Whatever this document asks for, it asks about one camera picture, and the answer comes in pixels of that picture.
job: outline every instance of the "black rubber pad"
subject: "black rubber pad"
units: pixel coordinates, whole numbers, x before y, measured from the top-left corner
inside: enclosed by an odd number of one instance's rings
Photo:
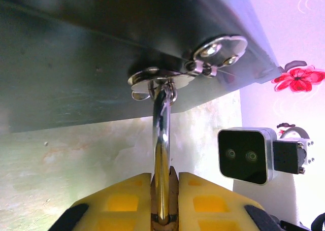
[[[252,205],[246,205],[245,210],[260,231],[282,231],[273,218],[262,209]]]
[[[88,204],[79,204],[67,209],[48,231],[72,231],[88,208]]]

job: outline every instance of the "pink wall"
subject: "pink wall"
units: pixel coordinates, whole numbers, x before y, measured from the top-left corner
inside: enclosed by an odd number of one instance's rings
[[[302,60],[319,71],[325,70],[325,0],[251,2],[283,68],[294,60]],[[319,82],[321,77],[312,75],[304,78],[311,82],[311,91],[294,93],[290,89],[290,85],[295,87],[294,77],[286,78],[293,84],[287,81],[288,88],[278,92],[275,92],[276,84],[271,82],[241,89],[242,120],[243,126],[275,130],[280,123],[295,124],[305,129],[315,142],[315,164],[307,169],[305,176],[297,177],[301,221],[310,226],[318,214],[325,212],[325,84]]]

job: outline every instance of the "flower pattern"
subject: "flower pattern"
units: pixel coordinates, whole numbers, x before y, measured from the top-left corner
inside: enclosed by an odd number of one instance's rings
[[[325,79],[325,71],[314,66],[302,66],[289,69],[272,81],[275,91],[290,88],[292,92],[310,92],[312,85],[318,85]]]

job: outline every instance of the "metal shaft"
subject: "metal shaft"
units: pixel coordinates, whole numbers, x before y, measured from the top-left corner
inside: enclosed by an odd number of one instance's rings
[[[155,90],[153,106],[153,150],[158,221],[168,223],[171,89],[160,85]]]

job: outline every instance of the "metal plate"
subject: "metal plate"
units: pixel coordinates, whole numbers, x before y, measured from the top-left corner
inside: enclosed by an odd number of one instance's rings
[[[238,3],[247,9],[247,2]],[[264,83],[280,72],[268,43],[253,38],[260,33],[222,0],[2,0],[0,127],[151,116],[152,102],[132,99],[128,77],[147,67],[181,71],[195,50],[223,34],[246,37],[246,53],[215,78],[199,76],[180,89],[172,112]]]

